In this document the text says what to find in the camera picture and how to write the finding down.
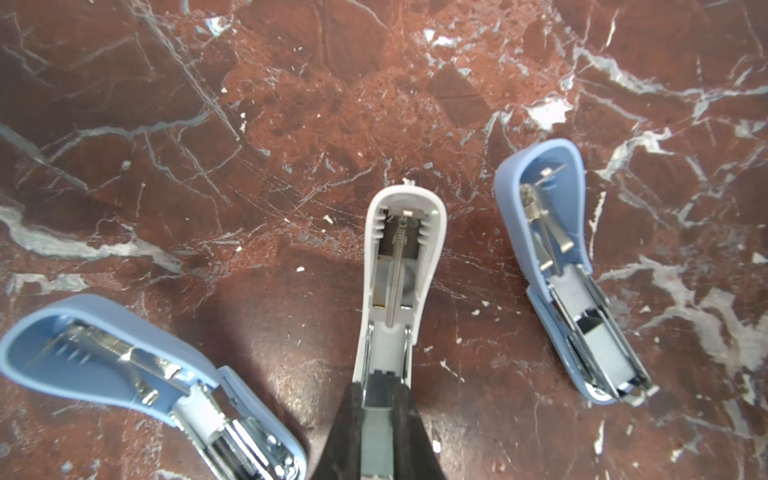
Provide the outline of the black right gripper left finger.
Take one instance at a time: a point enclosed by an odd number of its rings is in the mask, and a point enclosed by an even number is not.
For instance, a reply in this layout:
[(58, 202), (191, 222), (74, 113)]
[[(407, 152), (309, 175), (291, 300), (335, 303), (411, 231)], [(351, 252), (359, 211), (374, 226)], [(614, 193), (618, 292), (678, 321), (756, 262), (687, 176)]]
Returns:
[(351, 383), (344, 392), (312, 480), (361, 478), (362, 403), (362, 385)]

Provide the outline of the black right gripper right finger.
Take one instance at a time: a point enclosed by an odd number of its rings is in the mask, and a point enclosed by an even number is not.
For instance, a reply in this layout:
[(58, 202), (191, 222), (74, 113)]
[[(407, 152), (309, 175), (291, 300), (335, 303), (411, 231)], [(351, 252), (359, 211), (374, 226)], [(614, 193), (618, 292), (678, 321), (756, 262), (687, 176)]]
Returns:
[(445, 480), (411, 390), (392, 381), (394, 478)]

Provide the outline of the blue stapler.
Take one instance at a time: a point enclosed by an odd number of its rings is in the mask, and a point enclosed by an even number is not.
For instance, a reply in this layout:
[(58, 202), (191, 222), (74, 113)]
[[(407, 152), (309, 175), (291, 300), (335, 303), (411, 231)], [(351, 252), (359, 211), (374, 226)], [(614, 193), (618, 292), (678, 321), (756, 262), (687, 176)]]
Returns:
[(1, 339), (1, 372), (175, 427), (218, 479), (307, 475), (300, 442), (231, 367), (107, 298), (76, 295), (25, 316)]
[(527, 297), (576, 389), (596, 405), (641, 405), (658, 387), (593, 277), (575, 144), (551, 139), (514, 153), (499, 165), (494, 192)]
[(379, 191), (364, 234), (361, 329), (353, 381), (411, 384), (413, 347), (447, 234), (443, 201), (411, 181)]

